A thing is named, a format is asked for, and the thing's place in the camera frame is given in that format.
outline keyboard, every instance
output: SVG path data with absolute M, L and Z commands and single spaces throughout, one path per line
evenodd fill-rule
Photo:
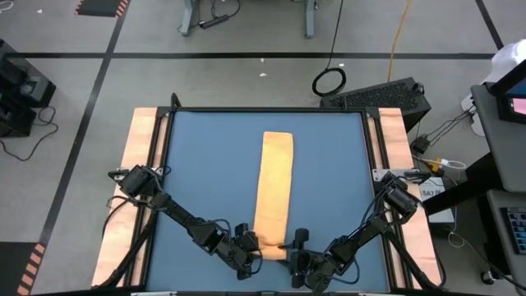
M 526 255 L 526 208 L 501 208 L 515 253 Z
M 342 94 L 340 97 L 333 97 L 330 100 L 330 106 L 341 107 L 345 99 L 349 107 L 400 108 L 402 111 L 408 111 L 418 106 L 417 96 L 415 91 L 408 88 L 407 83 L 394 82 L 382 87 L 353 91 Z

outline blue mat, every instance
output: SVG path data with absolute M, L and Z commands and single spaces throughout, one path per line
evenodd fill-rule
M 310 230 L 306 247 L 323 251 L 358 227 L 373 198 L 358 113 L 177 112 L 167 162 L 173 172 L 165 190 L 195 216 L 253 226 L 263 132 L 293 134 L 286 242 L 303 227 Z M 358 262 L 357 284 L 332 281 L 328 291 L 388 290 L 380 239 L 360 250 Z M 343 279 L 355 276 L 352 266 Z M 159 216 L 147 290 L 294 291 L 288 271 L 274 261 L 264 261 L 250 279 L 237 280 L 234 270 L 203 252 L 166 215 Z

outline black metal frame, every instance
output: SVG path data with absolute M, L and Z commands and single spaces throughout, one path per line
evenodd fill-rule
M 380 148 L 381 153 L 381 162 L 384 169 L 389 168 L 389 160 L 387 156 L 387 149 L 385 146 L 385 139 L 383 137 L 383 131 L 381 129 L 381 123 L 380 123 L 380 115 L 378 112 L 378 108 L 346 108 L 343 107 L 342 109 L 321 109 L 321 108 L 299 108 L 299 107 L 284 107 L 284 108 L 258 108 L 258 107 L 182 107 L 177 96 L 172 96 L 172 106 L 169 107 L 158 107 L 157 113 L 155 115 L 155 125 L 154 125 L 154 131 L 150 142 L 150 151 L 148 153 L 148 160 L 146 165 L 153 166 L 154 160 L 155 160 L 155 153 L 156 148 L 159 142 L 159 129 L 162 123 L 162 120 L 165 116 L 168 117 L 167 127 L 166 131 L 164 133 L 164 143 L 163 143 L 163 149 L 161 151 L 161 160 L 159 163 L 159 167 L 166 165 L 166 160 L 168 158 L 168 148 L 170 146 L 170 142 L 172 140 L 172 130 L 173 130 L 173 120 L 175 117 L 175 114 L 177 111 L 187 111 L 187 112 L 232 112 L 232 113 L 359 113 L 362 118 L 362 127 L 363 127 L 363 135 L 364 135 L 364 141 L 365 146 L 367 150 L 367 157 L 369 160 L 369 167 L 371 171 L 371 184 L 372 184 L 372 170 L 376 168 L 376 161 L 375 161 L 375 155 L 374 150 L 372 148 L 372 141 L 371 141 L 371 133 L 369 129 L 369 122 L 367 121 L 368 116 L 372 116 L 374 118 L 375 123 L 375 129 L 376 129 L 376 135 L 378 139 L 378 146 Z M 135 226 L 134 226 L 134 234 L 131 240 L 131 243 L 136 242 L 136 240 L 139 237 L 139 234 L 142 230 L 143 220 L 145 215 L 145 209 L 140 207 L 138 209 Z M 392 215 L 393 219 L 397 220 L 397 215 Z M 148 276 L 148 271 L 150 269 L 150 258 L 151 258 L 151 252 L 155 237 L 155 229 L 156 224 L 153 225 L 153 231 L 150 234 L 150 237 L 146 241 L 146 247 L 145 247 L 145 255 L 144 260 L 142 262 L 142 269 L 141 269 L 141 281 L 139 285 L 145 286 Z M 402 229 L 399 225 L 394 226 L 394 231 L 398 239 L 402 243 L 404 243 L 403 240 L 403 234 Z M 399 289 L 396 283 L 396 277 L 395 277 L 395 269 L 393 266 L 393 260 L 392 260 L 392 253 L 390 249 L 390 243 L 386 238 L 382 237 L 382 247 L 384 252 L 384 258 L 385 258 L 385 268 L 386 268 L 386 274 L 387 274 L 387 280 L 389 283 L 389 288 L 391 291 Z M 134 270 L 135 264 L 131 264 L 124 280 L 124 285 L 129 286 L 132 284 L 132 273 Z M 406 288 L 413 288 L 413 282 L 411 281 L 411 276 L 408 272 L 407 267 L 403 264 L 403 272 L 404 272 L 404 284 Z M 183 292 L 184 294 L 202 294 L 201 292 Z M 224 294 L 224 292 L 211 292 L 212 294 Z M 239 295 L 251 295 L 254 293 L 236 293 Z M 294 293 L 279 293 L 282 295 L 298 295 L 297 292 Z M 345 292 L 338 292 L 338 295 L 355 295 L 355 293 L 345 293 Z

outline black desk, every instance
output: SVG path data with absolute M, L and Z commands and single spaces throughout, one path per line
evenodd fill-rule
M 485 86 L 472 86 L 471 93 L 490 152 L 466 169 L 468 181 L 424 201 L 429 215 L 490 189 L 526 192 L 526 125 L 500 120 L 496 98 Z
M 508 229 L 501 214 L 501 208 L 526 207 L 526 194 L 490 190 L 487 192 L 487 198 L 478 200 L 478 206 L 481 210 L 481 215 L 491 215 L 493 217 L 493 219 L 490 219 L 487 216 L 483 216 L 482 219 L 488 241 L 484 246 L 487 259 L 502 272 L 508 275 L 511 274 L 513 280 L 525 285 L 526 256 L 515 254 Z M 520 289 L 517 289 L 517 293 L 523 296 L 526 295 L 526 292 Z

